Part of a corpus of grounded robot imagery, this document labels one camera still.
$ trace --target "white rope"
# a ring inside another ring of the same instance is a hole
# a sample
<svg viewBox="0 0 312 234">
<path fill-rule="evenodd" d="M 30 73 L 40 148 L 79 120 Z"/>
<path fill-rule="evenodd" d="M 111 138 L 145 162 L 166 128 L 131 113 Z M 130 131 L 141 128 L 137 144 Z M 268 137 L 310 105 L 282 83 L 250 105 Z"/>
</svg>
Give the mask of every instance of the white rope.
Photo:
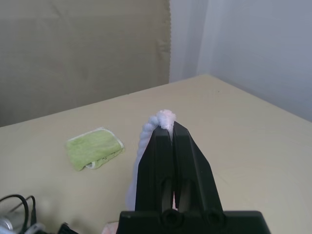
<svg viewBox="0 0 312 234">
<path fill-rule="evenodd" d="M 136 193 L 137 193 L 137 171 L 138 165 L 145 152 L 145 149 L 151 139 L 152 133 L 157 126 L 166 129 L 169 132 L 170 139 L 173 137 L 173 128 L 176 120 L 176 115 L 169 110 L 159 111 L 156 115 L 151 116 L 147 123 L 142 127 L 140 134 L 140 142 L 136 154 L 136 161 L 133 167 L 132 182 L 126 196 L 126 205 L 130 211 L 134 211 L 136 207 Z"/>
</svg>

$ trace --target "black object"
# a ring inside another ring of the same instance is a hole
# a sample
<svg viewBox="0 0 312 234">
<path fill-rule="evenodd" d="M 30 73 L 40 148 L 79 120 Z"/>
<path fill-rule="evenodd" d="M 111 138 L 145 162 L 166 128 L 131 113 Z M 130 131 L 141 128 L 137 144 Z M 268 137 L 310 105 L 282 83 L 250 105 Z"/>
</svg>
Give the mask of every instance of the black object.
<svg viewBox="0 0 312 234">
<path fill-rule="evenodd" d="M 67 223 L 63 223 L 62 226 L 60 227 L 58 234 L 78 234 L 75 231 L 71 230 Z"/>
<path fill-rule="evenodd" d="M 173 196 L 178 211 L 173 210 Z M 139 163 L 136 210 L 121 212 L 117 234 L 269 234 L 258 211 L 223 211 L 209 162 L 175 122 L 157 127 Z"/>
</svg>

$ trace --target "cable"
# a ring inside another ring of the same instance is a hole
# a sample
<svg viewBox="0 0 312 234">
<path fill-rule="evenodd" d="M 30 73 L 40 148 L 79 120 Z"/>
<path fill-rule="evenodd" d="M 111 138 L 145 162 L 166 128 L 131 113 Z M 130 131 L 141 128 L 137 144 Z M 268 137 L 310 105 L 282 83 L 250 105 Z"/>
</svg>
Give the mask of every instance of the cable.
<svg viewBox="0 0 312 234">
<path fill-rule="evenodd" d="M 30 216 L 30 226 L 34 225 L 35 223 L 37 223 L 37 216 L 36 216 L 36 200 L 34 196 L 28 196 L 25 200 L 29 200 L 32 199 L 33 201 L 33 209 L 31 211 L 31 216 Z M 13 212 L 14 210 L 16 210 L 18 207 L 20 207 L 23 203 L 20 203 L 19 205 L 17 205 L 16 207 L 12 208 L 10 210 L 10 212 Z"/>
<path fill-rule="evenodd" d="M 5 197 L 1 198 L 1 199 L 0 199 L 0 202 L 6 200 L 6 199 L 8 199 L 8 198 L 11 198 L 11 197 L 17 197 L 17 198 L 19 198 L 19 199 L 21 200 L 22 204 L 24 205 L 24 209 L 25 209 L 25 219 L 24 219 L 24 223 L 23 223 L 22 230 L 21 230 L 21 232 L 20 232 L 20 234 L 24 234 L 25 231 L 27 230 L 27 222 L 28 222 L 28 216 L 29 216 L 29 214 L 28 214 L 29 210 L 28 210 L 27 201 L 26 201 L 26 199 L 25 199 L 23 196 L 21 196 L 21 195 L 12 194 L 12 195 L 5 196 Z"/>
</svg>

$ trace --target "black wire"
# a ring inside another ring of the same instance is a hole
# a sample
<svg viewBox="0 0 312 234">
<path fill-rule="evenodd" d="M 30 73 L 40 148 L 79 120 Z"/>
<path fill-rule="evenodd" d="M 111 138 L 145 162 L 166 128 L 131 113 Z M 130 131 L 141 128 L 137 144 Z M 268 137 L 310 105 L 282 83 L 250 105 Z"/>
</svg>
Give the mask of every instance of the black wire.
<svg viewBox="0 0 312 234">
<path fill-rule="evenodd" d="M 28 196 L 27 198 L 25 198 L 26 201 L 28 201 L 29 199 L 32 199 L 33 201 L 33 208 L 36 206 L 36 200 L 34 198 L 34 196 Z M 16 210 L 18 207 L 20 207 L 23 203 L 20 203 L 19 205 L 17 205 L 16 207 L 12 208 L 9 212 L 13 212 L 14 210 Z"/>
<path fill-rule="evenodd" d="M 37 216 L 36 216 L 36 200 L 34 196 L 28 196 L 25 200 L 29 200 L 32 199 L 33 201 L 33 209 L 31 211 L 31 216 L 30 216 L 30 226 L 33 226 L 35 223 L 37 223 Z M 18 207 L 20 207 L 23 203 L 20 203 L 19 205 L 17 205 L 16 207 L 12 208 L 10 210 L 10 212 L 13 212 L 14 210 L 16 210 Z"/>
<path fill-rule="evenodd" d="M 27 201 L 26 199 L 21 196 L 21 195 L 18 195 L 18 194 L 12 194 L 12 195 L 9 195 L 9 196 L 5 196 L 3 198 L 0 199 L 0 202 L 8 199 L 8 198 L 11 198 L 11 197 L 17 197 L 21 200 L 22 204 L 24 205 L 24 209 L 25 209 L 25 219 L 24 219 L 24 223 L 23 223 L 23 227 L 22 227 L 22 230 L 20 232 L 20 234 L 24 234 L 24 232 L 27 230 L 27 222 L 28 222 L 28 205 L 27 205 Z"/>
</svg>

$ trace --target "green cloth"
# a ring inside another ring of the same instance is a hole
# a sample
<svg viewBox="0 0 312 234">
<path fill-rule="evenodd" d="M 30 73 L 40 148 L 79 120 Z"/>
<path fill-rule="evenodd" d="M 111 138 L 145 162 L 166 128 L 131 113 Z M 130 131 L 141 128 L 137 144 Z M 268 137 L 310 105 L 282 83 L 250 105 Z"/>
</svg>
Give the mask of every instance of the green cloth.
<svg viewBox="0 0 312 234">
<path fill-rule="evenodd" d="M 85 166 L 96 169 L 124 150 L 121 141 L 110 131 L 98 128 L 66 143 L 66 150 L 76 171 Z"/>
</svg>

